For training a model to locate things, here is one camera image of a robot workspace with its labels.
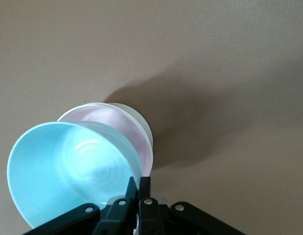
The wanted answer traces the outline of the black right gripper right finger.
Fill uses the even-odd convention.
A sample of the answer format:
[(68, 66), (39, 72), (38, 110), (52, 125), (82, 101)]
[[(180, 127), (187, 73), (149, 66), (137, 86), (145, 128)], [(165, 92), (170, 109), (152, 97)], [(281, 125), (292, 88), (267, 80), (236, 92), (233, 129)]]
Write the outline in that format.
[(139, 235), (246, 235), (190, 203), (159, 203), (151, 197), (150, 177), (140, 179), (138, 210)]

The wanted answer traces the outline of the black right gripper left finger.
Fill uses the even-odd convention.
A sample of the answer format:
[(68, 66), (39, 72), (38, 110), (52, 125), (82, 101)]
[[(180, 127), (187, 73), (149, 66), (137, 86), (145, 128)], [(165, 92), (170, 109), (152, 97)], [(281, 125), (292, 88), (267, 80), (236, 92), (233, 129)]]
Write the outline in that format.
[(83, 204), (23, 235), (133, 235), (136, 214), (133, 203), (137, 187), (129, 178), (123, 198), (103, 210), (94, 204)]

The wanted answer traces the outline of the light blue bowl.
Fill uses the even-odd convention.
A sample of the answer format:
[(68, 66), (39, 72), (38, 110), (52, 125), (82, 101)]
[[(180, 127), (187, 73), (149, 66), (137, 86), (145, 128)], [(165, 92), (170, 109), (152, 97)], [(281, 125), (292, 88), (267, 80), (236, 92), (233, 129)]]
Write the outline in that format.
[(19, 213), (33, 228), (83, 204), (104, 209), (143, 175), (133, 144), (103, 123), (47, 122), (15, 142), (7, 181)]

